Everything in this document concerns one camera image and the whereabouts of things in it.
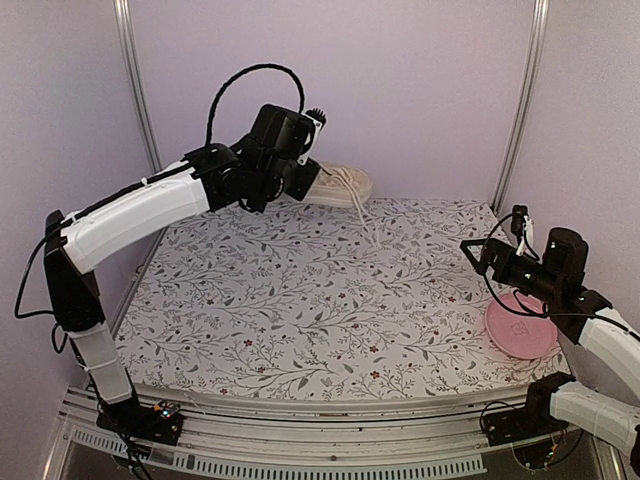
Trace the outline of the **cream white sneaker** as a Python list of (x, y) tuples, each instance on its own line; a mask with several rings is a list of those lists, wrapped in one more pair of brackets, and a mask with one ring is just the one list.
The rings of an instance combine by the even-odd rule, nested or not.
[(320, 164), (320, 171), (303, 202), (353, 209), (371, 243), (380, 248), (379, 222), (365, 207), (372, 191), (373, 180), (364, 170), (326, 162)]

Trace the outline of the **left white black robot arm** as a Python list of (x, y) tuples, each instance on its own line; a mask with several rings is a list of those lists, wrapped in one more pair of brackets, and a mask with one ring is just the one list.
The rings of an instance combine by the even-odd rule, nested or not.
[(79, 212), (47, 219), (44, 269), (53, 315), (69, 334), (111, 419), (128, 434), (148, 426), (105, 325), (95, 268), (112, 254), (175, 222), (230, 205), (261, 213), (286, 194), (301, 201), (320, 166), (310, 152), (327, 122), (320, 109), (298, 113), (266, 104), (231, 147), (208, 144), (159, 174)]

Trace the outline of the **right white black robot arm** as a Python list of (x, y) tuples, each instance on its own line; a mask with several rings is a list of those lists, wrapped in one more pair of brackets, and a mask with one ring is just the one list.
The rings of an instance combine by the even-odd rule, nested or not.
[[(518, 255), (507, 243), (486, 237), (460, 248), (480, 275), (513, 287), (544, 305), (548, 318), (573, 344), (612, 369), (633, 393), (639, 391), (639, 334), (612, 303), (583, 284), (588, 245), (575, 231), (550, 230), (541, 260)], [(556, 372), (531, 383), (523, 407), (486, 416), (481, 427), (491, 444), (509, 443), (574, 425), (609, 443), (639, 468), (639, 410), (600, 394), (574, 376)]]

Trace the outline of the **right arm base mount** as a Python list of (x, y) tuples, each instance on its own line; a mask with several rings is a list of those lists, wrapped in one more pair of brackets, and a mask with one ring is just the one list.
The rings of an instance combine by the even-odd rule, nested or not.
[(488, 444), (494, 447), (561, 432), (569, 427), (569, 423), (531, 416), (525, 407), (492, 401), (483, 408), (479, 427)]

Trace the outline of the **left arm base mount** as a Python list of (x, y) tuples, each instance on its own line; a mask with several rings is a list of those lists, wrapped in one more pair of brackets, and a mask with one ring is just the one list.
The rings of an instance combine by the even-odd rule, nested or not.
[(102, 402), (96, 425), (124, 437), (176, 446), (184, 420), (177, 404), (161, 401), (144, 406), (130, 398), (115, 404)]

